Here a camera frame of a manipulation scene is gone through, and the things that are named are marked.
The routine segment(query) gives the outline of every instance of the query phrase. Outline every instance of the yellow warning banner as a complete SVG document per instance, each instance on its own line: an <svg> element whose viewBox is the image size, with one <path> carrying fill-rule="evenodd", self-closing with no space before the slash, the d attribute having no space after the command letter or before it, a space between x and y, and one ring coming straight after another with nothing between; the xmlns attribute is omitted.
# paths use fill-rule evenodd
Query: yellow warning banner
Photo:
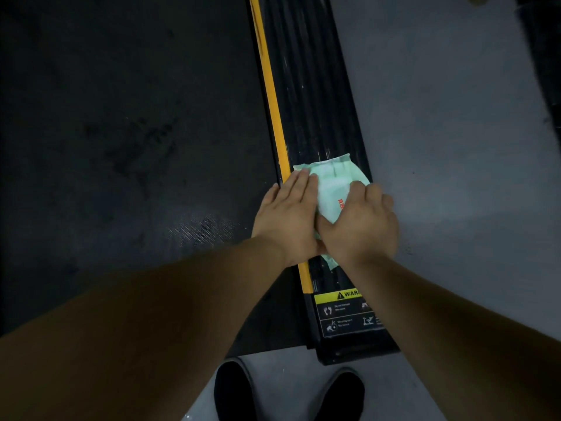
<svg viewBox="0 0 561 421"><path fill-rule="evenodd" d="M362 297L362 294L356 288L351 288L350 290L327 292L326 294L316 294L314 295L314 300L316 304L331 303L337 300L347 300L354 299L356 297Z"/></svg>

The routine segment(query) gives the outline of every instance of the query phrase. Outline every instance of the person's right arm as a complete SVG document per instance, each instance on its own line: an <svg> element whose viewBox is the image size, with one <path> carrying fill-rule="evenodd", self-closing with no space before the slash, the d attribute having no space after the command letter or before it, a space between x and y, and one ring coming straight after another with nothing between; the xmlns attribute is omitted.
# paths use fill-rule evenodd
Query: person's right arm
<svg viewBox="0 0 561 421"><path fill-rule="evenodd" d="M446 418L561 419L561 342L393 261L392 207L377 184L353 182L339 219L316 227Z"/></svg>

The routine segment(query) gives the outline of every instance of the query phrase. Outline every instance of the shoe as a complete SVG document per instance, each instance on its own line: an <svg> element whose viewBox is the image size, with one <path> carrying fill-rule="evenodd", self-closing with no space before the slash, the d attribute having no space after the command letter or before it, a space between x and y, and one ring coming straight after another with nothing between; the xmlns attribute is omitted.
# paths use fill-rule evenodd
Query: shoe
<svg viewBox="0 0 561 421"><path fill-rule="evenodd" d="M218 368L214 405L219 421L257 421L251 377L241 359L228 359Z"/></svg>
<svg viewBox="0 0 561 421"><path fill-rule="evenodd" d="M339 370L316 401L315 421L359 421L364 407L364 384L350 368Z"/></svg>

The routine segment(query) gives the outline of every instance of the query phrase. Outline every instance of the cleaning wipe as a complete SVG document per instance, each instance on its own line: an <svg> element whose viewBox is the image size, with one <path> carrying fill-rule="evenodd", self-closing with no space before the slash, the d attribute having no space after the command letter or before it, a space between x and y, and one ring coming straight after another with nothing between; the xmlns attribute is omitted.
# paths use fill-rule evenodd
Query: cleaning wipe
<svg viewBox="0 0 561 421"><path fill-rule="evenodd" d="M332 223L339 218L345 206L351 182L358 180L365 185L370 183L360 168L351 161L349 154L327 161L294 166L298 171L303 168L308 168L310 174L318 175L318 211ZM329 255L325 254L322 257L330 270L339 266Z"/></svg>

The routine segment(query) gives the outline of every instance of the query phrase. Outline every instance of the warning label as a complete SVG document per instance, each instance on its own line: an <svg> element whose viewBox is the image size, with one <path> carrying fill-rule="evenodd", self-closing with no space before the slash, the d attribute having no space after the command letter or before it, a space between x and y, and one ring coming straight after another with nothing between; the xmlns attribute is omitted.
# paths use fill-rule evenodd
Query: warning label
<svg viewBox="0 0 561 421"><path fill-rule="evenodd" d="M354 288L314 296L324 337L384 329L380 319Z"/></svg>

